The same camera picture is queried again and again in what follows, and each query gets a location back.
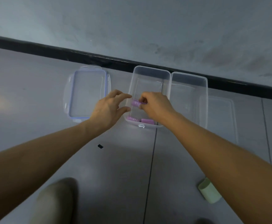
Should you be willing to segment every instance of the gray wall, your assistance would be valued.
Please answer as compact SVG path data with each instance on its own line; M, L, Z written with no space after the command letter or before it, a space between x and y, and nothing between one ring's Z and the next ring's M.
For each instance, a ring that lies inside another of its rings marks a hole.
M272 0L0 0L0 36L272 86Z

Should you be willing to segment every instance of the person's right hand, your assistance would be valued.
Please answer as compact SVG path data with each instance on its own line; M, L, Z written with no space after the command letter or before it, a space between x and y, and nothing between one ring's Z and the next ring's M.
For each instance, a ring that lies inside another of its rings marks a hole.
M167 96L162 93L143 92L139 101L146 103L145 105L140 105L139 108L143 109L149 118L162 125L164 125L169 115L176 113Z

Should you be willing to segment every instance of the person's left hand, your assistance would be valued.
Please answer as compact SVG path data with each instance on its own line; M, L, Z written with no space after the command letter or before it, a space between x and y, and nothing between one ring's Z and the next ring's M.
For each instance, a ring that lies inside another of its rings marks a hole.
M120 102L131 97L130 94L119 90L111 91L106 97L97 102L89 121L92 121L102 132L105 132L114 126L124 113L131 111L129 107L119 108Z

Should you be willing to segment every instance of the gray floor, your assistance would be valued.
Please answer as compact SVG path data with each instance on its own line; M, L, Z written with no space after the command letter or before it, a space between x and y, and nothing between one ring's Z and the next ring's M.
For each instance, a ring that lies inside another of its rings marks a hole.
M74 125L63 113L62 97L67 76L80 66L0 49L0 151ZM127 92L131 73L106 70L112 88ZM271 156L272 161L272 100L214 89L209 95L233 102L238 144L268 162ZM209 128L224 137L219 121L209 121L213 124ZM223 199L210 205L202 198L196 186L204 174L164 127L156 134L121 119L41 188L64 177L79 183L78 223L142 223L148 186L145 223L193 223L199 217L220 224L241 223ZM40 190L0 223L27 223Z

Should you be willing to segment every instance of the clear plastic container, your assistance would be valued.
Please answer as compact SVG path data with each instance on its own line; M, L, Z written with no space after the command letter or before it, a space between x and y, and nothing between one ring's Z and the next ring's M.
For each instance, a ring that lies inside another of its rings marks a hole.
M64 111L75 122L89 119L98 102L111 90L110 77L99 66L85 66L71 74L64 91Z
M208 80L205 77L173 72L170 81L170 102L184 117L207 128Z
M151 67L137 66L134 68L133 76L130 83L129 94L133 96L132 99L138 100L141 94L145 91L149 92L161 92L169 97L170 93L170 77L169 71L160 70ZM127 116L131 116L135 119L149 119L147 114L137 107L131 105L132 99L127 99L126 106L131 108L129 113L125 113L125 119ZM160 127L158 123L148 124L139 123L136 121L126 119L130 124L137 125L139 127L156 128Z
M208 97L208 130L238 144L234 103L231 99Z

